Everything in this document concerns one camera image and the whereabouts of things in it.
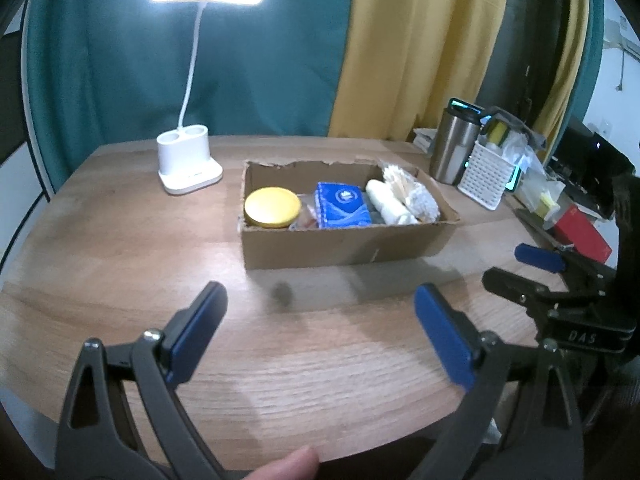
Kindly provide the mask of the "fingertip at bottom edge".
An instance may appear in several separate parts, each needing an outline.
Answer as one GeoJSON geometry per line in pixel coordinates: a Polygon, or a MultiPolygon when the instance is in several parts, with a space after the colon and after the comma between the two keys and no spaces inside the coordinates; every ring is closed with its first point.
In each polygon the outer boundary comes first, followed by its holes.
{"type": "Polygon", "coordinates": [[[310,480],[320,467],[317,452],[311,446],[298,450],[252,471],[245,480],[310,480]]]}

